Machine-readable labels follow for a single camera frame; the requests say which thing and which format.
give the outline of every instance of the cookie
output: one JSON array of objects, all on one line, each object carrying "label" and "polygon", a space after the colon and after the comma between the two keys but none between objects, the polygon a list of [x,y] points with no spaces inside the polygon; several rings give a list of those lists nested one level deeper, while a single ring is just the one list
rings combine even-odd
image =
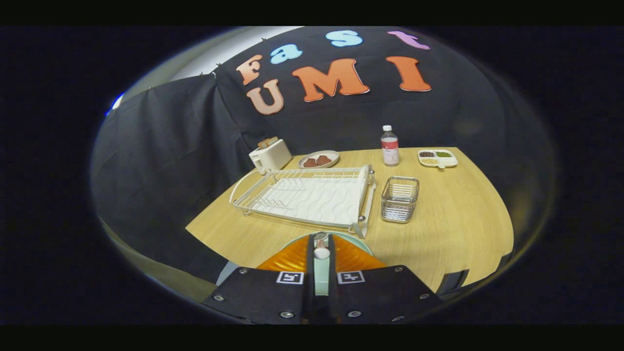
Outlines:
[{"label": "cookie", "polygon": [[308,159],[304,164],[303,167],[316,167],[318,166],[318,164],[316,163],[316,161],[314,159]]},{"label": "cookie", "polygon": [[324,164],[328,164],[328,163],[330,163],[330,162],[331,162],[331,160],[329,159],[329,157],[327,157],[327,156],[325,156],[325,155],[320,155],[320,156],[318,157],[318,159],[316,160],[316,163],[318,163],[318,164],[319,164],[319,166],[322,166],[322,165],[324,165]]}]

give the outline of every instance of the letter m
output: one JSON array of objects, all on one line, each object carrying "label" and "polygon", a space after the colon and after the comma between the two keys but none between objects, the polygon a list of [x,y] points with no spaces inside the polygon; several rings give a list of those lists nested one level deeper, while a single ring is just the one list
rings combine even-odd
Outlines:
[{"label": "letter m", "polygon": [[340,82],[340,94],[355,95],[369,92],[370,88],[362,84],[358,73],[355,70],[354,59],[338,59],[329,65],[327,74],[314,67],[302,67],[293,71],[293,76],[301,80],[306,95],[305,102],[318,101],[323,98],[323,94],[316,88],[321,89],[329,96],[336,95],[338,82]]}]

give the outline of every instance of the wire mesh container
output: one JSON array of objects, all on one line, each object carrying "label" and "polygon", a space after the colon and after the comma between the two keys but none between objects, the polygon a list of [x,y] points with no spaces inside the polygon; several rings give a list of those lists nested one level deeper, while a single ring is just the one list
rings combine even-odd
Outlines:
[{"label": "wire mesh container", "polygon": [[416,208],[419,190],[420,182],[416,178],[388,178],[381,194],[381,218],[388,222],[409,222]]}]

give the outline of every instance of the white ball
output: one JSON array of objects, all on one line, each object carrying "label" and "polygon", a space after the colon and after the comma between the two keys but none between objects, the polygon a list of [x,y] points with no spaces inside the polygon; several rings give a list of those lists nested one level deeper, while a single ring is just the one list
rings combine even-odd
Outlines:
[{"label": "white ball", "polygon": [[329,250],[324,247],[317,247],[314,249],[314,257],[316,257],[317,260],[324,260],[329,257]]}]

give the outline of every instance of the white toaster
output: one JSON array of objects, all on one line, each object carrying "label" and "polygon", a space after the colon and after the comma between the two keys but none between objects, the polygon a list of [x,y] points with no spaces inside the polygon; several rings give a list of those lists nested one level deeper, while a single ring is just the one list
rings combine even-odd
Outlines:
[{"label": "white toaster", "polygon": [[257,148],[251,151],[249,158],[251,158],[258,172],[265,175],[267,172],[284,168],[293,159],[293,156],[286,147],[284,140],[280,139],[265,149]]}]

